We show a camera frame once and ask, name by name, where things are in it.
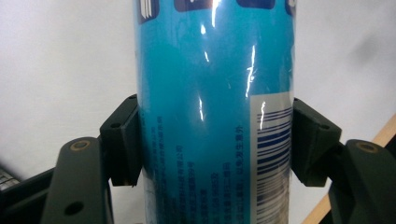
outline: cylindrical container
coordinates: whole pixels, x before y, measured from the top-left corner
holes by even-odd
[[[147,223],[287,223],[293,0],[137,0]]]

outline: screw hole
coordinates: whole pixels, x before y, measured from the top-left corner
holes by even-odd
[[[376,146],[364,142],[358,142],[356,146],[365,152],[369,152],[369,153],[378,152],[378,148]]]
[[[88,140],[80,140],[78,142],[75,142],[70,149],[72,149],[73,151],[82,151],[84,149],[86,149],[89,145],[90,145],[90,141]]]
[[[120,123],[113,123],[110,125],[111,128],[119,128],[121,126]]]
[[[67,216],[73,216],[73,215],[79,213],[82,210],[83,207],[84,207],[84,204],[82,202],[70,203],[64,209],[64,214],[67,215]]]

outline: can label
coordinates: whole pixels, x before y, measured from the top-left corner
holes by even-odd
[[[148,223],[287,223],[289,1],[137,1]]]

